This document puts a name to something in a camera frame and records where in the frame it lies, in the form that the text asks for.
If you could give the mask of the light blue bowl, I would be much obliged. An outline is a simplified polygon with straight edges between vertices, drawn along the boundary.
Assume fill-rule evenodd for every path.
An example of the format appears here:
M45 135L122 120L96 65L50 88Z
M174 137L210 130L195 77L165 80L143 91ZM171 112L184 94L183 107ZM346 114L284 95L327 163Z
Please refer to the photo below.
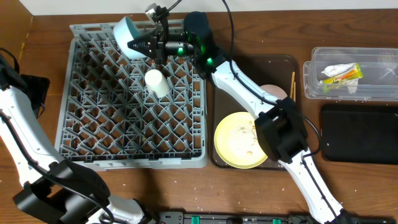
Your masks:
M121 52L130 60L136 60L146 57L144 54L130 49L127 43L138 38L141 35L140 30L135 23L128 17L124 17L113 28L113 35Z

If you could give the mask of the cream plastic cup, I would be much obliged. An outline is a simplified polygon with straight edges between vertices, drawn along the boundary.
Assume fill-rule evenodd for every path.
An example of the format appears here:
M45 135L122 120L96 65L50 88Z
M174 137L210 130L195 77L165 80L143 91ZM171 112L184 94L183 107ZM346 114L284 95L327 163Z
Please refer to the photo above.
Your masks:
M149 94L154 93L158 98L165 97L170 91L166 77L159 70L147 71L144 75L144 81Z

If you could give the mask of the pink bowl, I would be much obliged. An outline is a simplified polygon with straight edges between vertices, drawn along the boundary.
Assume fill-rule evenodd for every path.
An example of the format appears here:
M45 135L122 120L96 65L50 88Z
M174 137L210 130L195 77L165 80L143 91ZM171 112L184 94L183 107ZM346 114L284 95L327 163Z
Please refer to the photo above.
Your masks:
M287 97L286 92L281 89L281 87L276 86L276 85L262 85L261 88L268 92L271 95L274 95L278 97L278 99L283 100L284 98Z

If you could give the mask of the yellow plate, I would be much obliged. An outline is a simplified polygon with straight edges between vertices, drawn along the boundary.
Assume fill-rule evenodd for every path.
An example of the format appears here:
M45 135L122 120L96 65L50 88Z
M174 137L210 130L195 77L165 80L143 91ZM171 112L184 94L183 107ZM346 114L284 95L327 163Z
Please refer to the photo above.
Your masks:
M258 143L254 118L248 112L223 118L216 127L214 144L221 159L238 169L257 167L268 158Z

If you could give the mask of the white tissue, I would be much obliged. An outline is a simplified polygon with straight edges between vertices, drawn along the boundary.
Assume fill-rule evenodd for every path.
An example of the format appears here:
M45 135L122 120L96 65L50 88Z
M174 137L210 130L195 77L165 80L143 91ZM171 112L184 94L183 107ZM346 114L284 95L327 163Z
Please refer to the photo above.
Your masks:
M328 78L320 81L323 84L323 92L326 93L332 89L347 87L350 94L356 93L359 79L363 73L358 63L346 63L327 66L322 74Z

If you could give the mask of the yellow green snack wrapper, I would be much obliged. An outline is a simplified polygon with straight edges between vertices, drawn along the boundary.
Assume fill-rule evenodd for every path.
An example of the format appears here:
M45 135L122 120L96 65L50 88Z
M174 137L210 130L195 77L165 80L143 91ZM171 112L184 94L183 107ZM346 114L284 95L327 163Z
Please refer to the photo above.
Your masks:
M347 63L327 66L322 74L328 78L322 80L324 84L342 84L349 80L356 80L363 77L363 73L358 63Z

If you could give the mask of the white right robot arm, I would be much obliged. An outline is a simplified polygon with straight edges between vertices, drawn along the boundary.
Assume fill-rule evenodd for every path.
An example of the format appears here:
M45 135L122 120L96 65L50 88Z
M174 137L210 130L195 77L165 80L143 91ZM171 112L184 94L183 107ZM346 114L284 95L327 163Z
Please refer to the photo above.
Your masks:
M191 58L202 79L232 96L253 118L261 149L291 175L303 194L311 216L319 223L351 223L348 212L334 198L323 181L307 143L308 121L293 99L282 100L262 90L236 65L232 55L220 49L204 12L191 12L178 34L169 31L167 12L150 15L155 29L146 33L127 19L130 38L126 46L131 59L149 57L165 63L168 56Z

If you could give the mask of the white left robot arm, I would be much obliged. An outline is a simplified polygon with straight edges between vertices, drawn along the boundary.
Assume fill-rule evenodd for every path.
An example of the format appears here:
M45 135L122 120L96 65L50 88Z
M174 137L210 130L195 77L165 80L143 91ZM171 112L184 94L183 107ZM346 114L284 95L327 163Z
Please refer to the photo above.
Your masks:
M37 121L48 88L47 78L1 58L1 138L19 173L19 210L45 223L155 223L137 200L112 195L94 170L54 149Z

